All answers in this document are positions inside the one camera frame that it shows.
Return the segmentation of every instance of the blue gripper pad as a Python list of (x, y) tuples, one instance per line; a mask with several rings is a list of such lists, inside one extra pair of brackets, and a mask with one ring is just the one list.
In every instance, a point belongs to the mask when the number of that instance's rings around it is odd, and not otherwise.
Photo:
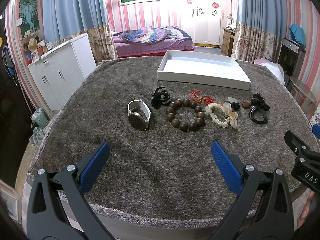
[(214, 141), (212, 143), (211, 154), (228, 185), (228, 188), (239, 196), (243, 188), (243, 163), (237, 156), (228, 153), (219, 141)]
[(79, 176), (78, 190), (82, 195), (92, 189), (109, 157), (110, 146), (106, 142), (100, 144), (92, 153), (91, 160)]
[(312, 127), (312, 132), (318, 139), (320, 139), (320, 126), (319, 125), (315, 124)]

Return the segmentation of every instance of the striped blanket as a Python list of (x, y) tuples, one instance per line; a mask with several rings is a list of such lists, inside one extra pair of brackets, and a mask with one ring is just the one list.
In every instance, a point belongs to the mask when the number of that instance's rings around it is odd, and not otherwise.
[(154, 43), (165, 39), (185, 39), (191, 40), (191, 37), (183, 30), (167, 26), (154, 28), (145, 26), (138, 30), (127, 30), (118, 34), (123, 40), (132, 43)]

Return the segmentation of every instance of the green trash bin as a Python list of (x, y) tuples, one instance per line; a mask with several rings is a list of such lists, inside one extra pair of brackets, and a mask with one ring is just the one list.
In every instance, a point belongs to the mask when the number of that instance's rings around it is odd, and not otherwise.
[(31, 120), (35, 122), (41, 129), (45, 128), (48, 124), (48, 119), (45, 117), (44, 110), (42, 108), (39, 108), (34, 112)]

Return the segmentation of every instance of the gray plush tablecloth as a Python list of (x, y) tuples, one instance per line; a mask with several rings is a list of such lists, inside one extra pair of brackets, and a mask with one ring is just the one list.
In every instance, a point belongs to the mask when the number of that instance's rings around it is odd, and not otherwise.
[[(105, 138), (111, 157), (85, 198), (96, 213), (164, 228), (217, 225), (233, 203), (236, 195), (211, 157), (216, 139), (260, 171), (281, 168), (290, 191), (297, 188), (299, 182), (290, 175), (295, 155), (285, 144), (284, 133), (292, 130), (311, 150), (318, 146), (305, 115), (272, 73), (263, 66), (238, 62), (252, 82), (249, 91), (159, 82), (156, 70), (161, 60), (160, 56), (137, 57), (100, 65), (60, 112), (30, 167), (30, 176), (39, 168), (56, 171), (77, 163)], [(166, 120), (165, 106), (152, 108), (150, 93), (159, 86), (166, 86), (172, 98), (188, 98), (190, 92), (201, 90), (220, 102), (234, 97), (241, 103), (250, 101), (252, 93), (261, 93), (270, 105), (269, 122), (255, 124), (248, 118), (249, 109), (241, 108), (238, 130), (219, 127), (208, 117), (204, 128), (185, 133)], [(135, 130), (127, 121), (127, 104), (136, 99), (143, 99), (152, 112), (146, 131)], [(194, 110), (186, 107), (177, 115), (188, 122), (195, 118)]]

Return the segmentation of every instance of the human hand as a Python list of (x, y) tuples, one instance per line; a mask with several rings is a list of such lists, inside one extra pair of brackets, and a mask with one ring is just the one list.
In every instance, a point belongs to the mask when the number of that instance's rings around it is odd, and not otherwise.
[(302, 209), (301, 215), (298, 217), (297, 229), (299, 227), (301, 227), (303, 225), (303, 223), (305, 222), (305, 220), (309, 214), (309, 207), (310, 207), (311, 201), (313, 200), (314, 196), (315, 196), (315, 193), (313, 191), (311, 191), (311, 193), (309, 194), (309, 196), (307, 198), (307, 202)]

